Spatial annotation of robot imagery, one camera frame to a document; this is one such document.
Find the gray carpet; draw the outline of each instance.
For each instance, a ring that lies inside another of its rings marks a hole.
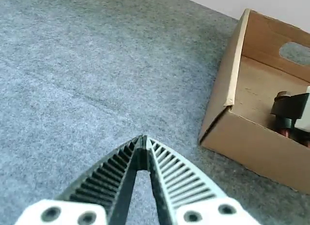
[[[197,145],[235,25],[187,0],[0,0],[0,224],[142,133],[262,224],[310,224],[309,196]],[[158,224],[147,172],[127,221]]]

